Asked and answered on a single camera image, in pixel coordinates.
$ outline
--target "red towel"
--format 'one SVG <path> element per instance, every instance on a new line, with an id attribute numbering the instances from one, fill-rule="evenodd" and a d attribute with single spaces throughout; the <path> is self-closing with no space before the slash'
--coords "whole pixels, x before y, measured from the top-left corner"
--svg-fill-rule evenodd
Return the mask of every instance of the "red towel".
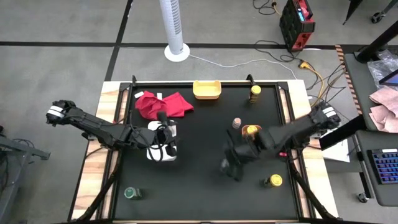
<path id="1" fill-rule="evenodd" d="M 136 109 L 142 117 L 157 120 L 158 111 L 166 111 L 168 117 L 184 117 L 185 111 L 193 110 L 193 106 L 178 92 L 160 100 L 153 93 L 145 91 L 136 101 Z"/>

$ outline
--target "yellow container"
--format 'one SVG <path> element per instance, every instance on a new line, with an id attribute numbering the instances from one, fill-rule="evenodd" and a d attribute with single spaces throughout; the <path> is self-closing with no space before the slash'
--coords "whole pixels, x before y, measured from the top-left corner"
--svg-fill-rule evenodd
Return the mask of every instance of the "yellow container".
<path id="1" fill-rule="evenodd" d="M 221 83 L 215 81 L 194 81 L 193 94 L 198 100 L 216 100 L 221 94 Z"/>

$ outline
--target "gold lid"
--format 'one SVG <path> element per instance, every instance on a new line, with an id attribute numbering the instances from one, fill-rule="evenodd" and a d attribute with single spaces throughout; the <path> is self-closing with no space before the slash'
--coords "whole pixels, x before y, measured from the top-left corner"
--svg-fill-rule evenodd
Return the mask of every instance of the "gold lid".
<path id="1" fill-rule="evenodd" d="M 255 95 L 260 94 L 261 93 L 261 87 L 257 86 L 257 85 L 252 86 L 251 87 L 251 93 L 253 93 Z"/>
<path id="2" fill-rule="evenodd" d="M 272 175 L 272 176 L 270 177 L 270 183 L 271 183 L 271 185 L 274 186 L 274 187 L 279 187 L 279 186 L 281 186 L 281 185 L 282 185 L 282 182 L 283 182 L 282 177 L 279 176 L 278 174 L 274 174 L 274 175 Z"/>
<path id="3" fill-rule="evenodd" d="M 246 132 L 247 132 L 248 134 L 254 134 L 257 130 L 258 130 L 258 129 L 257 129 L 256 126 L 250 125 L 250 126 L 247 128 Z"/>

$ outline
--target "caster wheel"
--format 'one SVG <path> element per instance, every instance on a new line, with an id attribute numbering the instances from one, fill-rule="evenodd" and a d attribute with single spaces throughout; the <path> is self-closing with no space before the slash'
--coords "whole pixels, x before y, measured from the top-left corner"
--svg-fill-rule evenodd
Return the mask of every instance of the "caster wheel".
<path id="1" fill-rule="evenodd" d="M 380 12 L 377 12 L 377 13 L 375 13 L 373 16 L 372 16 L 372 23 L 378 23 L 378 22 L 380 22 L 381 21 L 381 19 L 382 19 L 383 17 L 380 15 Z"/>
<path id="2" fill-rule="evenodd" d="M 366 203 L 366 202 L 368 202 L 368 198 L 366 197 L 366 194 L 365 193 L 360 193 L 360 194 L 358 194 L 357 195 L 357 198 L 358 198 L 358 200 L 360 201 L 360 202 L 362 202 L 362 203 Z"/>

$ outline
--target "gray floor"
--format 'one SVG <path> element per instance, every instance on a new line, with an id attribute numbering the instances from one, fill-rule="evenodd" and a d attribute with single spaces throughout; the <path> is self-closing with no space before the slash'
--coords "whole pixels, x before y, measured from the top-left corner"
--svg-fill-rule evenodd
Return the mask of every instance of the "gray floor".
<path id="1" fill-rule="evenodd" d="M 126 0 L 0 0 L 0 41 L 114 42 Z M 379 24 L 369 17 L 387 4 L 364 1 L 345 26 L 347 0 L 309 0 L 317 22 L 310 44 L 368 44 L 398 19 L 394 8 Z M 282 9 L 285 0 L 278 1 Z M 282 43 L 278 17 L 262 16 L 243 0 L 181 0 L 183 34 L 186 42 L 252 44 L 259 39 Z M 123 42 L 165 42 L 158 0 L 135 0 Z M 398 44 L 398 38 L 391 41 Z M 52 153 L 48 161 L 36 161 L 17 196 L 13 220 L 29 223 L 65 221 L 72 202 L 86 141 L 80 131 L 69 126 L 53 128 L 45 123 L 45 113 L 53 100 L 73 100 L 89 113 L 98 103 L 112 48 L 97 47 L 0 47 L 0 124 L 10 138 L 26 138 L 36 147 Z M 119 51 L 112 80 L 205 80 L 243 79 L 248 73 L 257 79 L 291 79 L 290 71 L 269 62 L 254 62 L 236 68 L 221 68 L 188 58 L 172 63 L 163 49 Z M 284 50 L 270 50 L 275 55 Z M 222 65 L 234 65 L 269 56 L 247 49 L 192 49 L 192 55 Z M 339 65 L 334 50 L 304 50 L 322 76 Z M 284 63 L 297 78 L 310 86 L 315 77 Z M 341 77 L 338 86 L 347 86 Z M 319 85 L 308 91 L 317 95 Z M 331 101 L 348 119 L 356 109 L 345 89 Z M 398 223 L 398 209 L 381 207 L 375 200 L 361 204 L 353 197 L 362 192 L 357 174 L 330 174 L 340 216 L 346 220 Z"/>

